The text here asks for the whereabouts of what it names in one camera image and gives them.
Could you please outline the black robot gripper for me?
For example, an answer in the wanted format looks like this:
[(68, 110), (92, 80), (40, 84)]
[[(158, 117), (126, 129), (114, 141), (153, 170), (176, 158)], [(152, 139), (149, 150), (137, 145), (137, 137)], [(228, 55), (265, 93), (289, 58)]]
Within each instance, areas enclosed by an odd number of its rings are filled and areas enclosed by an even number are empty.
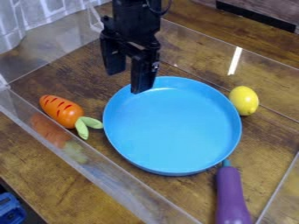
[(161, 0), (112, 0), (112, 16), (102, 16), (100, 33), (101, 58), (108, 75), (126, 68), (132, 58), (130, 92), (138, 94), (150, 89), (158, 70), (160, 43), (154, 34), (160, 31)]

